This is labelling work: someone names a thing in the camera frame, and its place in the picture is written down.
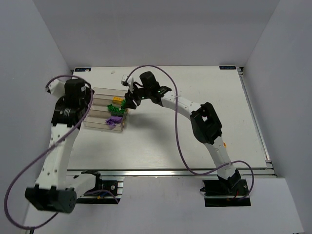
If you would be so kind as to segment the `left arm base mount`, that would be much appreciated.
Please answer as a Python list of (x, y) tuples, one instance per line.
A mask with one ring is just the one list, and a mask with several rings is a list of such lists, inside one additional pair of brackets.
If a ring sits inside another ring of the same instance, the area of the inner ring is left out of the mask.
[(99, 171), (82, 171), (80, 175), (90, 174), (95, 176), (95, 185), (87, 190), (88, 195), (77, 199), (77, 204), (114, 204), (117, 205), (122, 195), (123, 184), (121, 180), (103, 177)]

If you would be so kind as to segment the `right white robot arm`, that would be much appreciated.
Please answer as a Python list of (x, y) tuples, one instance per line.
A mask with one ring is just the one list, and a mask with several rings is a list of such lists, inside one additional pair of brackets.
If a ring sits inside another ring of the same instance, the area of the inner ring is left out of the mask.
[(159, 85), (154, 74), (150, 71), (139, 76), (141, 84), (131, 76), (124, 75), (121, 80), (123, 86), (128, 87), (125, 94), (125, 107), (136, 109), (142, 100), (149, 99), (154, 104), (175, 111), (175, 129), (177, 129), (177, 115), (186, 117), (192, 127), (195, 138), (207, 148), (217, 168), (217, 177), (228, 191), (238, 184), (241, 175), (231, 164), (230, 157), (222, 139), (222, 124), (211, 103), (198, 104), (178, 96), (174, 91)]

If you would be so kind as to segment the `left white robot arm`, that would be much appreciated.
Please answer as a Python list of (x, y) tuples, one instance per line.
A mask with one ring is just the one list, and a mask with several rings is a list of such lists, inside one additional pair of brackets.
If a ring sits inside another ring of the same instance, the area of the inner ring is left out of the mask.
[(46, 159), (34, 187), (26, 188), (25, 198), (39, 211), (69, 214), (77, 199), (96, 184), (93, 174), (66, 179), (71, 151), (91, 107), (93, 91), (89, 83), (77, 76), (69, 77), (66, 82), (55, 79), (46, 88), (59, 99), (51, 120)]

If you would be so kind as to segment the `purple lego brick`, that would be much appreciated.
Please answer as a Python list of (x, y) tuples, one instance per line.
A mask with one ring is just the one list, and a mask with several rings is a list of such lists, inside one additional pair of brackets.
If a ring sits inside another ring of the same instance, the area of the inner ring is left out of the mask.
[(113, 129), (116, 127), (117, 124), (120, 124), (122, 122), (122, 117), (111, 116), (110, 118), (106, 119), (105, 122), (109, 126), (109, 128)]

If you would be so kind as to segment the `yellow lego brick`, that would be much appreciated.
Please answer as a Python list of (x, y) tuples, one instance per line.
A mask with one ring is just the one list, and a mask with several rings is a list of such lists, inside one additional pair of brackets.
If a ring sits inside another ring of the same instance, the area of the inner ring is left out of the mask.
[(117, 104), (117, 105), (121, 105), (123, 101), (124, 101), (124, 99), (121, 97), (113, 97), (113, 99), (112, 99), (112, 103)]

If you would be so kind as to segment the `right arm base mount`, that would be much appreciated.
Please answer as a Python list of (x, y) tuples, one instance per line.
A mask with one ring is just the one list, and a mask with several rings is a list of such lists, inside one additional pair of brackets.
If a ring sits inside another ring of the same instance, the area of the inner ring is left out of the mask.
[(219, 180), (204, 180), (200, 192), (204, 196), (205, 207), (250, 207), (247, 181), (242, 179), (232, 190), (228, 190)]

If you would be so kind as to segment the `green lego brick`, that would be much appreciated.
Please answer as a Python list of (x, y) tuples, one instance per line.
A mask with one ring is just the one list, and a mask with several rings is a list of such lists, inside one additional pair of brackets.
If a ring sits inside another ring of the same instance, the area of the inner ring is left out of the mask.
[(107, 106), (107, 109), (108, 109), (108, 111), (110, 111), (110, 112), (115, 112), (115, 111), (116, 111), (116, 108), (115, 108), (112, 104), (108, 105), (108, 106)]
[(118, 111), (118, 113), (119, 113), (120, 115), (123, 115), (123, 114), (125, 113), (125, 109), (120, 109), (120, 110)]
[(119, 110), (112, 110), (111, 115), (112, 116), (119, 116), (120, 115)]

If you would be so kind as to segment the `green lego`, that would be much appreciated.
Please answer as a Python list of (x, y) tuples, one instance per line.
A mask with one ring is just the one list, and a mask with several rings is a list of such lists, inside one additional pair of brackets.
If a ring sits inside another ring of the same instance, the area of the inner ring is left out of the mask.
[(125, 100), (125, 99), (121, 102), (121, 106), (122, 106), (123, 108), (126, 106), (126, 100)]

